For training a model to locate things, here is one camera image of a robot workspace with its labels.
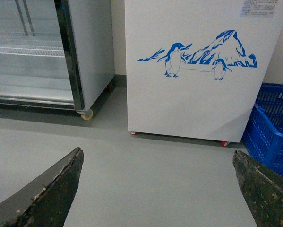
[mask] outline label sticker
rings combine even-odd
[[[278,0],[245,0],[241,17],[273,17]]]

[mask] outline blue plastic crate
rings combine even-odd
[[[262,84],[242,139],[254,159],[283,176],[283,85]]]

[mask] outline gray floor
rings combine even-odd
[[[85,162],[65,227],[255,227],[232,165],[244,145],[127,131],[126,90],[104,92],[88,122],[0,108],[0,202],[76,147]]]

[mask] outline blue decal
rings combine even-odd
[[[232,71],[230,68],[228,68],[225,64],[225,61],[222,58],[218,58],[214,62],[215,66],[212,68],[212,71],[214,72],[215,78],[214,80],[223,80],[225,73],[227,70]]]
[[[157,51],[156,53],[154,53],[151,57],[149,58],[144,58],[144,59],[138,59],[137,61],[149,61],[149,60],[152,60],[152,59],[156,59],[158,58],[158,55],[163,53],[165,50],[162,50],[162,48],[160,48],[159,51]]]
[[[185,58],[180,53],[181,48],[184,48],[182,43],[173,44],[166,56],[163,56],[157,61],[165,61],[165,75],[167,77],[178,77],[177,73],[180,69],[181,62],[186,63]]]
[[[211,72],[214,73],[215,80],[223,80],[226,71],[232,71],[228,68],[229,66],[258,67],[256,56],[254,54],[246,55],[246,51],[235,30],[220,33],[211,44],[194,53],[188,52],[191,46],[192,44],[184,46],[182,43],[174,43],[163,57],[159,58],[159,55],[164,52],[164,50],[160,49],[151,57],[137,61],[149,61],[159,58],[157,62],[165,61],[166,77],[175,78],[178,77],[177,74],[182,62],[185,64],[214,65]]]

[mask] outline freezer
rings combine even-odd
[[[283,0],[125,0],[128,130],[239,142]]]
[[[0,103],[87,119],[113,76],[110,0],[0,0]]]

